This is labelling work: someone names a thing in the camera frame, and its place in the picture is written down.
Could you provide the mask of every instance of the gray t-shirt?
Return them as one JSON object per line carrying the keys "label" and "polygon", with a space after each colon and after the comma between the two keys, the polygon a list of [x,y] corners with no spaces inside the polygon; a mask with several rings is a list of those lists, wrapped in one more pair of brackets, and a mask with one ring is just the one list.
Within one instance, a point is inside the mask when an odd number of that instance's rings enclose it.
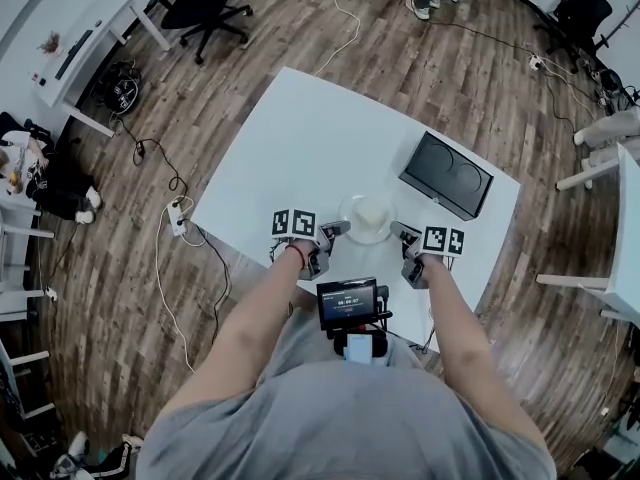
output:
{"label": "gray t-shirt", "polygon": [[402,341],[389,366],[346,362],[310,322],[294,313],[251,393],[158,421],[136,478],[556,478],[546,451],[483,422]]}

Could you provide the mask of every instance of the beige pants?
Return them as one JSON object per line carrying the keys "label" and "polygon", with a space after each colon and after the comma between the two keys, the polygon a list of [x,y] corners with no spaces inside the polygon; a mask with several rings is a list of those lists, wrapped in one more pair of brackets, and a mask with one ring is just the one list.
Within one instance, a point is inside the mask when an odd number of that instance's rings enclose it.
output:
{"label": "beige pants", "polygon": [[[640,156],[640,137],[634,137],[640,136],[640,107],[633,107],[612,116],[603,117],[581,131],[585,143],[591,149],[607,140],[618,138],[634,158]],[[591,167],[596,167],[617,157],[616,146],[608,146],[592,151],[589,155],[589,164]]]}

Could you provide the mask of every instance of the white plate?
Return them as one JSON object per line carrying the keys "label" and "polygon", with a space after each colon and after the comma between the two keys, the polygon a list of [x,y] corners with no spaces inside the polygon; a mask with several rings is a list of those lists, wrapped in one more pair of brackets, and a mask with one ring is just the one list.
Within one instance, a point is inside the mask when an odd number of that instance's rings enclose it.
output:
{"label": "white plate", "polygon": [[[355,215],[354,208],[356,204],[365,198],[375,202],[378,207],[381,207],[386,212],[385,221],[378,229],[372,229],[364,225]],[[340,219],[351,222],[351,230],[347,232],[349,238],[359,244],[371,245],[386,240],[391,234],[390,225],[396,219],[396,208],[387,198],[354,195],[347,196],[342,200],[338,209],[338,216]]]}

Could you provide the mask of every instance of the red bracelet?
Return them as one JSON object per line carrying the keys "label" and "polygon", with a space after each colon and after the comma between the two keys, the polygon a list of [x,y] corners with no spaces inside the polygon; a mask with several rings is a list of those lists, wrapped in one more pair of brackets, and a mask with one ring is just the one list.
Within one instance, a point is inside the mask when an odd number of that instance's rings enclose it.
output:
{"label": "red bracelet", "polygon": [[305,265],[306,265],[306,262],[304,261],[304,254],[302,254],[302,251],[300,250],[300,248],[299,248],[297,245],[293,245],[293,244],[289,244],[289,245],[287,245],[287,246],[284,248],[284,249],[285,249],[285,251],[286,251],[287,249],[289,249],[289,247],[291,247],[291,249],[295,249],[296,251],[298,251],[298,254],[300,255],[300,260],[302,260],[302,267],[300,268],[300,270],[302,270],[302,269],[305,267]]}

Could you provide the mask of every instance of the digital screen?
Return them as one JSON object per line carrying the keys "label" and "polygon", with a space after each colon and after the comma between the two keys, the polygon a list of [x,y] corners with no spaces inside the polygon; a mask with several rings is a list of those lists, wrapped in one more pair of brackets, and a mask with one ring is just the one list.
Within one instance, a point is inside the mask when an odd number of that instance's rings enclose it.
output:
{"label": "digital screen", "polygon": [[326,321],[371,315],[375,312],[374,287],[323,293],[322,308]]}

